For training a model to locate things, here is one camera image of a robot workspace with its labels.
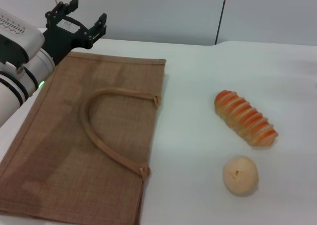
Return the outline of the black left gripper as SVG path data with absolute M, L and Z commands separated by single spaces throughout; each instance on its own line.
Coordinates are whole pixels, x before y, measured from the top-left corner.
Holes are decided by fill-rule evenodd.
M 79 21 L 67 17 L 78 8 L 79 0 L 72 0 L 70 3 L 59 2 L 56 7 L 45 14 L 47 19 L 46 31 L 43 33 L 45 42 L 42 49 L 52 58 L 57 66 L 74 48 L 80 47 L 81 44 L 75 44 L 86 30 L 86 27 Z M 93 44 L 106 34 L 107 15 L 103 13 L 95 22 L 94 26 L 88 31 L 86 48 L 91 49 Z M 59 22 L 65 23 L 66 26 L 76 27 L 78 30 L 74 33 L 59 27 Z

